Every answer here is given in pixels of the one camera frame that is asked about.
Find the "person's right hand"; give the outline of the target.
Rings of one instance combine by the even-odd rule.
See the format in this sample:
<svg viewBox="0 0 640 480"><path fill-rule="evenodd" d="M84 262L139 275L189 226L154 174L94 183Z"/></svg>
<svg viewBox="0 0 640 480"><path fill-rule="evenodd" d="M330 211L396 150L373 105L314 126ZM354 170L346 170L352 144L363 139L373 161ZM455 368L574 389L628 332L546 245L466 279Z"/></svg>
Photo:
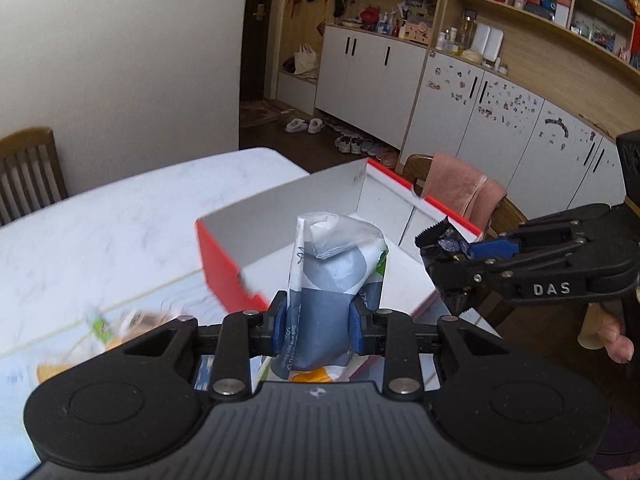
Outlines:
<svg viewBox="0 0 640 480"><path fill-rule="evenodd" d="M605 349L617 364L628 364L634 356L634 344L623 334L622 323L603 304L588 304L577 340L587 350Z"/></svg>

